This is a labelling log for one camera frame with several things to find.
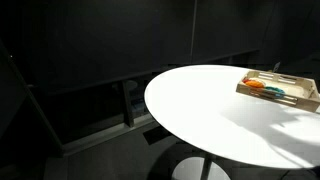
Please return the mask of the wooden slatted tray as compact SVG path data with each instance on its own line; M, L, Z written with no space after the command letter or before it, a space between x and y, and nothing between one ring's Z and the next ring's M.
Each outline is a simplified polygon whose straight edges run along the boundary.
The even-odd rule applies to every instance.
M313 79L249 70L237 84L236 91L309 112L320 106L320 97Z

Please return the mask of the round white table base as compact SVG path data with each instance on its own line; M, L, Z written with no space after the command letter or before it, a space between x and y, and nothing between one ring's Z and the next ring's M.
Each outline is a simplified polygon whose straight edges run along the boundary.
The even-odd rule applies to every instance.
M174 168L171 180L231 180L227 173L207 158L190 157Z

